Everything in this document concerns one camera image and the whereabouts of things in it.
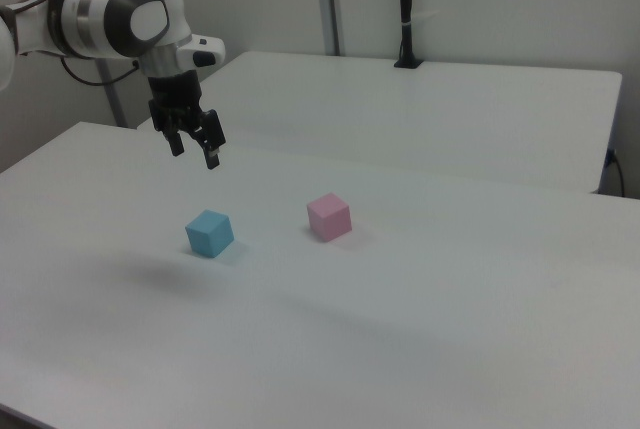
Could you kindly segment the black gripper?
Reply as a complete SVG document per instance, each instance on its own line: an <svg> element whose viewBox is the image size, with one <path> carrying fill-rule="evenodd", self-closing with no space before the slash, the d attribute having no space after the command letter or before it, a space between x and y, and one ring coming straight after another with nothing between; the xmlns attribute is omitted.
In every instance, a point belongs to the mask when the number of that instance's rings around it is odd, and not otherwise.
<svg viewBox="0 0 640 429"><path fill-rule="evenodd" d="M149 108L156 131L169 143L174 157L185 151L179 131L194 134L203 150L206 166L219 166L220 147L225 144L223 128L215 110L203 112L202 90L197 72L188 70L171 77L149 77L152 93Z"/></svg>

